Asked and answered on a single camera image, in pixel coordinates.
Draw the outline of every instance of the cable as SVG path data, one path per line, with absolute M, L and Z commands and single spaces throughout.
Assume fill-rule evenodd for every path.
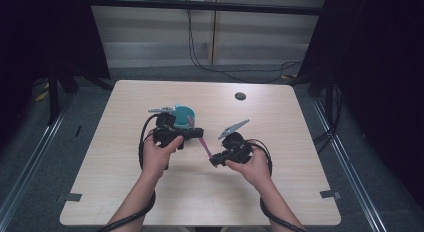
M 258 143 L 260 143 L 260 144 L 261 144 L 261 145 L 258 145 L 258 144 L 256 144 L 256 143 L 248 142 L 248 144 L 249 144 L 250 146 L 253 146 L 253 147 L 259 148 L 260 150 L 262 150 L 262 152 L 264 152 L 264 154 L 266 155 L 267 160 L 268 160 L 268 169 L 269 169 L 269 174 L 270 174 L 270 176 L 272 176 L 272 160 L 271 160 L 271 154 L 269 153 L 268 148 L 265 146 L 265 144 L 264 144 L 264 143 L 262 143 L 262 142 L 261 142 L 261 141 L 259 141 L 259 140 L 251 139 L 251 140 L 249 140 L 249 141 L 255 141 L 255 142 L 258 142 Z M 286 228 L 288 228 L 288 229 L 290 229 L 290 230 L 292 230 L 292 231 L 295 231 L 295 232 L 305 232 L 305 230 L 303 230 L 303 229 L 301 229 L 301 228 L 299 228 L 299 227 L 297 227 L 297 226 L 295 226 L 295 225 L 293 225 L 293 224 L 291 224 L 291 223 L 289 223 L 289 222 L 287 222 L 287 221 L 285 221 L 285 220 L 282 220 L 282 219 L 278 218 L 277 216 L 273 215 L 273 214 L 272 214 L 272 213 L 271 213 L 271 212 L 270 212 L 270 211 L 266 208 L 266 206 L 265 206 L 265 202 L 262 200 L 262 198 L 260 198 L 260 206 L 261 206 L 261 210 L 262 210 L 262 212 L 264 213 L 264 215 L 265 215 L 266 217 L 268 217 L 270 220 L 274 221 L 275 223 L 277 223 L 277 224 L 279 224 L 279 225 L 281 225 L 281 226 L 284 226 L 284 227 L 286 227 Z
M 153 190 L 153 194 L 152 197 L 150 198 L 150 202 L 149 204 L 142 210 L 140 210 L 139 212 L 130 215 L 126 218 L 123 218 L 121 220 L 118 220 L 112 224 L 106 225 L 105 227 L 101 228 L 100 230 L 98 230 L 97 232 L 107 232 L 107 231 L 112 231 L 122 225 L 128 224 L 140 217 L 142 217 L 143 215 L 147 214 L 147 212 L 149 212 L 152 208 L 153 205 L 155 205 L 156 202 L 156 192 Z
M 194 39 L 193 39 L 193 30 L 192 30 L 192 22 L 191 22 L 191 11 L 188 9 L 187 10 L 187 16 L 188 16 L 188 30 L 189 30 L 189 51 L 190 51 L 190 60 L 191 62 L 199 69 L 205 70 L 205 71 L 209 71 L 209 72 L 214 72 L 214 73 L 221 73 L 229 78 L 244 82 L 244 83 L 255 83 L 255 84 L 269 84 L 272 83 L 278 79 L 281 78 L 281 76 L 283 75 L 283 71 L 285 69 L 288 69 L 296 64 L 301 63 L 302 61 L 288 61 L 285 62 L 281 65 L 281 67 L 279 69 L 269 69 L 269 70 L 254 70 L 254 69 L 247 69 L 247 70 L 217 70 L 217 69 L 213 69 L 213 68 L 206 68 L 204 67 L 198 60 L 197 55 L 196 55 L 196 51 L 194 49 Z M 237 72 L 279 72 L 278 76 L 267 80 L 267 81 L 262 81 L 262 82 L 258 82 L 258 81 L 248 81 L 248 80 L 244 80 L 244 79 L 240 79 L 237 78 L 233 75 L 230 75 L 228 73 L 237 73 Z
M 270 220 L 274 221 L 275 223 L 282 225 L 292 231 L 295 232 L 306 232 L 305 230 L 297 227 L 294 224 L 291 224 L 285 220 L 282 220 L 280 218 L 278 218 L 277 216 L 273 215 L 271 212 L 269 212 L 269 210 L 266 208 L 265 206 L 265 202 L 262 200 L 262 198 L 260 199 L 260 205 L 261 205 L 261 210 L 262 212 L 266 215 L 266 217 L 268 217 Z
M 143 129 L 141 130 L 140 143 L 143 143 L 143 144 L 144 144 L 145 139 L 143 140 L 143 138 L 144 138 L 144 133 L 146 132 L 147 125 L 149 124 L 150 120 L 152 120 L 153 118 L 156 118 L 156 117 L 159 117 L 159 114 L 153 114 L 153 115 L 151 115 L 151 116 L 150 116 L 150 117 L 146 120 L 146 122 L 144 123 Z
M 342 98 L 342 94 L 340 93 L 340 89 L 338 87 L 336 88 L 336 95 L 334 96 L 334 102 L 337 105 L 337 115 L 336 115 L 335 121 L 334 122 L 330 121 L 331 128 L 329 128 L 326 132 L 324 132 L 322 135 L 316 137 L 313 140 L 314 144 L 317 145 L 321 143 L 323 139 L 327 137 L 327 140 L 324 143 L 324 145 L 317 151 L 318 154 L 320 154 L 324 150 L 324 148 L 328 145 L 328 143 L 333 139 L 333 136 L 336 133 L 337 126 L 340 120 L 340 114 L 341 114 L 342 105 L 343 105 L 343 98 Z

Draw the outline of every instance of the white wall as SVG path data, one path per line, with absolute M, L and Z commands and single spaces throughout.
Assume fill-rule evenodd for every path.
M 321 7 L 324 0 L 217 1 Z M 192 64 L 187 11 L 100 6 L 92 9 L 109 67 Z M 191 14 L 196 55 L 202 64 L 281 64 L 302 59 L 317 21 L 317 16 L 301 15 L 211 11 Z

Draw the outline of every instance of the table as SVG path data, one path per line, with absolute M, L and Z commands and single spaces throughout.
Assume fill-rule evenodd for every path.
M 242 92 L 245 100 L 237 100 Z M 121 205 L 140 174 L 138 145 L 149 108 L 181 104 L 196 113 L 211 152 L 222 152 L 220 133 L 250 119 L 238 132 L 258 139 L 273 160 L 273 180 L 304 225 L 340 223 L 320 160 L 293 88 L 236 83 L 118 81 L 94 134 L 60 216 L 64 225 L 104 225 Z M 153 129 L 154 120 L 148 129 Z M 172 155 L 156 187 L 157 201 L 145 225 L 268 225 L 259 194 L 242 175 L 213 167 L 199 140 L 185 142 Z

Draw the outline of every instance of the black curtain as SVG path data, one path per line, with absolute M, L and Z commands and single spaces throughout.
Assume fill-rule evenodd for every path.
M 369 143 L 424 208 L 424 0 L 324 6 L 352 12 L 318 20 L 301 69 L 317 71 L 310 92 L 332 73 Z
M 48 77 L 53 65 L 58 73 L 110 78 L 91 6 L 70 2 L 0 0 L 3 142 L 28 102 L 34 81 Z

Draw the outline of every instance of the forearm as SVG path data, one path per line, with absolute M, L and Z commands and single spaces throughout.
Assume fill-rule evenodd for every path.
M 156 176 L 151 176 L 147 173 L 142 174 L 108 224 L 133 215 L 147 207 L 157 182 L 158 178 Z M 144 217 L 145 216 L 142 216 L 114 231 L 140 231 L 144 222 Z
M 296 227 L 305 229 L 290 207 L 287 205 L 284 198 L 281 196 L 274 183 L 268 182 L 266 186 L 257 188 L 262 200 L 265 203 L 267 210 L 276 217 L 295 225 Z M 273 232 L 277 231 L 292 231 L 278 223 L 270 220 Z

